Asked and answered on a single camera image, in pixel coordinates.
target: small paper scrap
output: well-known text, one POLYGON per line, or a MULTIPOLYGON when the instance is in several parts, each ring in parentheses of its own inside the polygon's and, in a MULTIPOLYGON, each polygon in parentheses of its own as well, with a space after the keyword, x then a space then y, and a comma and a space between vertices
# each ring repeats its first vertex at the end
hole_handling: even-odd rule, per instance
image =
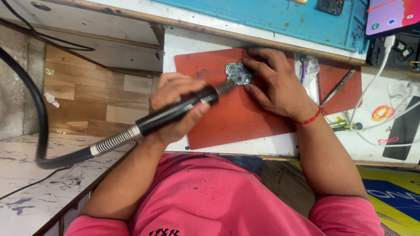
POLYGON ((54 74, 54 70, 50 70, 50 69, 45 68, 45 73, 49 76, 52 76, 54 74))
POLYGON ((46 93, 45 98, 47 99, 47 102, 53 104, 56 108, 60 107, 60 104, 55 100, 55 97, 52 96, 51 94, 46 93))

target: black phone case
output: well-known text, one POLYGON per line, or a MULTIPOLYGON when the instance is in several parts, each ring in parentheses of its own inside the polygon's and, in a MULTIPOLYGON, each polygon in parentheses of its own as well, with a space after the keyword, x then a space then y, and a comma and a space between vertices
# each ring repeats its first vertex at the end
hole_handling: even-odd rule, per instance
MULTIPOLYGON (((415 103, 420 102, 420 97, 413 96, 406 109, 413 106, 415 103)), ((387 143, 386 145, 393 144, 409 144, 414 141, 417 129, 420 125, 420 105, 413 110, 407 112, 395 119, 392 125, 389 139, 399 137, 398 141, 387 143)), ((406 160, 411 146, 405 147, 385 147, 382 156, 398 160, 406 160)))

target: black smartphone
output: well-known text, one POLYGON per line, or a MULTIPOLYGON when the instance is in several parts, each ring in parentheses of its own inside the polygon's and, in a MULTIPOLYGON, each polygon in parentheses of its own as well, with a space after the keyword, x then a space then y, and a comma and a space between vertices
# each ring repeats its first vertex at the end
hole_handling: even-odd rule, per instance
POLYGON ((420 0, 370 0, 366 38, 407 32, 420 26, 420 0))
MULTIPOLYGON (((420 102, 420 97, 413 96, 406 109, 410 108, 417 102, 420 102)), ((416 136, 419 125, 420 105, 395 119, 391 128, 391 132, 389 133, 389 139, 398 137, 399 140, 395 142, 389 142, 386 145, 412 143, 414 141, 414 137, 416 136)), ((382 153, 382 156, 392 159, 406 160, 410 149, 411 146, 386 147, 382 153)))

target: red thread bracelet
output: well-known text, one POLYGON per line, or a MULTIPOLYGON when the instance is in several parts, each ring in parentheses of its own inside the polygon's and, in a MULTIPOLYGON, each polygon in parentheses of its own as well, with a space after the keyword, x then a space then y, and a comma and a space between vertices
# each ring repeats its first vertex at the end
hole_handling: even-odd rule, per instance
POLYGON ((309 119, 307 121, 304 121, 304 122, 294 122, 293 121, 293 124, 302 126, 302 125, 306 125, 307 123, 310 123, 310 122, 314 121, 316 118, 318 118, 318 116, 322 112, 322 108, 320 106, 318 106, 318 107, 319 107, 318 113, 313 118, 311 118, 311 119, 309 119))

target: man's right hand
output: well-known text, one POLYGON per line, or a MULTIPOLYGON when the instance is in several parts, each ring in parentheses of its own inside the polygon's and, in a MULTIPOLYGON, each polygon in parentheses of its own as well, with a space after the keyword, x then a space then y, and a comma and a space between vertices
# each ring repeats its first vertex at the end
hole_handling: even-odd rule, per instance
POLYGON ((282 51, 268 48, 251 48, 248 53, 268 59, 270 66, 244 58, 243 62, 268 84, 265 94, 257 86, 246 84, 245 91, 261 106, 277 115, 287 116, 295 122, 307 121, 318 112, 318 106, 306 93, 292 66, 282 51))

